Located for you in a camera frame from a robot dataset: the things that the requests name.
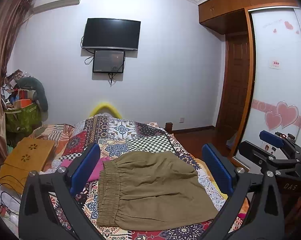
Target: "green bag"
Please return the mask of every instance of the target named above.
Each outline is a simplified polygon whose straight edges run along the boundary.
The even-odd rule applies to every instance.
[[[41,122],[38,106],[32,103],[21,109],[4,110],[6,114],[6,130],[9,132],[32,132],[32,125]]]

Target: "white wall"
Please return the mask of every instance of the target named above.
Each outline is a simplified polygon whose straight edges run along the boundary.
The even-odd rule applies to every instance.
[[[216,100],[216,106],[215,106],[215,112],[213,117],[213,126],[216,126],[218,113],[219,113],[219,107],[221,105],[221,99],[222,99],[222,92],[223,92],[223,85],[224,85],[224,74],[225,74],[225,53],[226,53],[226,42],[225,42],[225,35],[222,35],[220,37],[222,41],[222,57],[221,57],[221,66],[219,70],[219,79],[218,79],[218,91],[217,91],[217,100]]]
[[[15,55],[15,46],[12,48],[12,53],[11,56],[9,58],[9,61],[7,62],[7,76],[9,76],[13,71],[15,71],[16,69],[14,69],[14,55]]]
[[[80,40],[90,17],[141,21],[138,55],[127,53],[124,74],[112,87],[107,74],[93,75],[92,65],[84,64],[89,54]],[[22,26],[13,69],[42,82],[46,123],[75,124],[108,101],[138,122],[173,122],[175,130],[212,125],[221,41],[198,22],[198,6],[186,0],[81,0]]]

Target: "baseboard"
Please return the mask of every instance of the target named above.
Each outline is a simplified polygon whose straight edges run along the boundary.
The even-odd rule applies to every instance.
[[[196,128],[188,128],[188,129],[180,129],[180,130],[172,130],[172,133],[189,133],[189,132],[198,132],[203,130],[214,130],[215,126],[203,126],[203,127],[196,127]]]

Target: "monitor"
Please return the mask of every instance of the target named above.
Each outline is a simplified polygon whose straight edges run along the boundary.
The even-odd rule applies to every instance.
[[[95,50],[92,71],[94,73],[123,73],[124,52],[118,50]]]
[[[137,50],[139,33],[139,21],[89,18],[82,47],[84,49]]]

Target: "pink cloth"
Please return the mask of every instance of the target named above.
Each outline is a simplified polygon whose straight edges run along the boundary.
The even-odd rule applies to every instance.
[[[66,160],[65,159],[61,163],[61,166],[68,167],[71,164],[72,161],[73,160]],[[94,170],[92,171],[92,174],[90,175],[90,177],[89,177],[89,179],[88,179],[87,182],[91,182],[91,181],[99,179],[99,172],[104,169],[103,161],[110,161],[110,158],[109,157],[103,157],[103,158],[100,158],[98,160],[98,162],[97,162]]]

